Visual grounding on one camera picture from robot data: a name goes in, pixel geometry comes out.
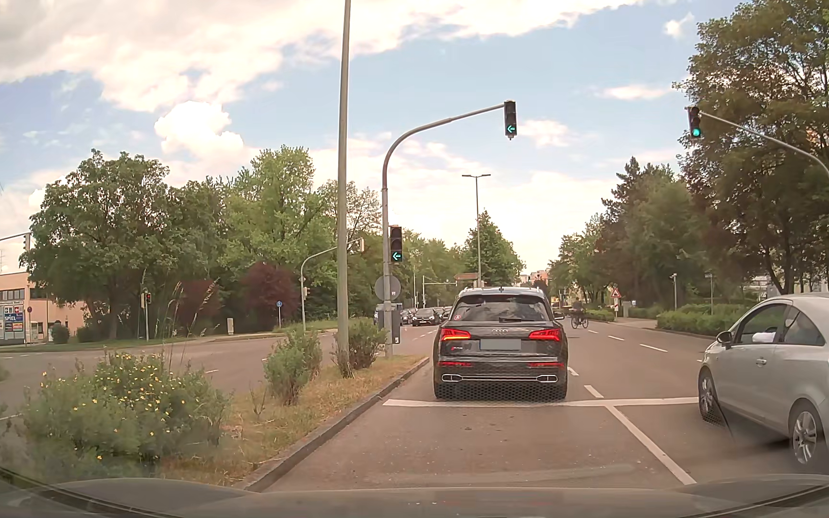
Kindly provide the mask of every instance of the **tail light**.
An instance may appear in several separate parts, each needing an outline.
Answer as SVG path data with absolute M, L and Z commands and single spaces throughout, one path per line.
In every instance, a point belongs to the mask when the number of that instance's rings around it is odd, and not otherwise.
M 442 329 L 440 331 L 440 341 L 446 342 L 447 340 L 471 340 L 472 335 L 469 334 L 468 331 L 463 331 L 462 329 Z
M 561 340 L 562 339 L 562 330 L 559 327 L 553 327 L 552 329 L 540 329 L 539 331 L 533 331 L 530 333 L 531 340 Z

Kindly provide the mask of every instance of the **car hood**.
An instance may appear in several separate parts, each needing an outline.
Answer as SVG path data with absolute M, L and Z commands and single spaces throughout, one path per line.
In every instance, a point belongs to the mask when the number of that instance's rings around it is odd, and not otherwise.
M 3 516 L 70 516 L 69 506 L 55 503 L 85 499 L 109 502 L 149 516 L 181 518 L 427 518 L 427 517 L 571 517 L 668 518 L 714 515 L 745 504 L 829 486 L 829 477 L 767 476 L 721 480 L 681 489 L 427 488 L 268 491 L 256 493 L 195 482 L 159 478 L 86 480 L 45 489 L 0 493 Z M 73 495 L 66 500 L 65 494 Z M 752 515 L 789 511 L 789 516 L 829 516 L 829 492 L 812 491 L 802 509 L 789 501 L 767 504 Z

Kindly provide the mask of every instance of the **silver hatchback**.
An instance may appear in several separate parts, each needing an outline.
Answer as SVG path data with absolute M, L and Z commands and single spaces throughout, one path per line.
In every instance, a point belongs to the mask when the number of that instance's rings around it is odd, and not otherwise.
M 734 412 L 790 439 L 806 471 L 829 457 L 829 292 L 764 300 L 720 333 L 699 371 L 699 412 Z

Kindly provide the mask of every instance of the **sky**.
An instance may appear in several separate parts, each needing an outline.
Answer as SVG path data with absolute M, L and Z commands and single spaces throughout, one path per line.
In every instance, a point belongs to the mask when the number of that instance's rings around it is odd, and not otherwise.
M 676 166 L 697 23 L 732 0 L 354 0 L 348 180 L 390 223 L 462 243 L 479 206 L 527 265 L 603 209 L 628 159 Z M 260 149 L 309 150 L 337 178 L 343 2 L 0 0 L 0 238 L 29 229 L 45 185 L 98 148 L 160 159 L 167 182 L 228 176 Z M 0 243 L 17 271 L 20 238 Z

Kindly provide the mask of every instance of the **car window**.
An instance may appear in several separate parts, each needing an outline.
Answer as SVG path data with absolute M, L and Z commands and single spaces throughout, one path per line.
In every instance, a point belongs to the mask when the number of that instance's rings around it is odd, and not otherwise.
M 533 295 L 467 295 L 456 302 L 452 320 L 465 322 L 542 322 L 549 320 L 545 300 Z
M 735 344 L 772 344 L 782 331 L 786 304 L 770 304 L 757 310 L 741 324 Z
M 786 322 L 784 325 L 786 333 L 779 339 L 782 344 L 794 346 L 823 346 L 823 335 L 814 325 L 812 319 L 800 312 L 795 306 L 789 306 L 786 311 Z

